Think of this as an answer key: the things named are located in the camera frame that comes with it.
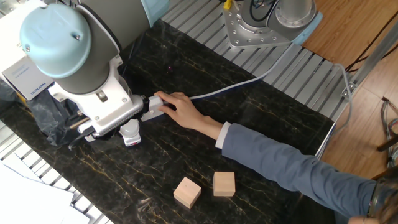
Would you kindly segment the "person's right hand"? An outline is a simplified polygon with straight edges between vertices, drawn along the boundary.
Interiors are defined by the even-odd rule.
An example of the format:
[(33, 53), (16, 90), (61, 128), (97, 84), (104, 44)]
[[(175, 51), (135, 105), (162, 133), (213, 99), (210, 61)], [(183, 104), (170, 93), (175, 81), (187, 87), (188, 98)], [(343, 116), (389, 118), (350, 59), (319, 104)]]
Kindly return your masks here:
[(184, 128), (194, 129), (198, 132), (211, 136), (211, 125), (207, 117), (202, 115), (193, 105), (192, 101), (184, 93), (166, 94), (158, 91), (154, 94), (162, 100), (175, 107), (160, 106), (158, 110), (169, 115), (175, 122)]

